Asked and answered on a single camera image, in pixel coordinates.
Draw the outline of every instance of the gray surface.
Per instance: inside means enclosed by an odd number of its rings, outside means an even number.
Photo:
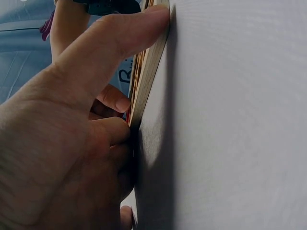
[[[170,3],[141,126],[139,229],[307,229],[307,2]]]

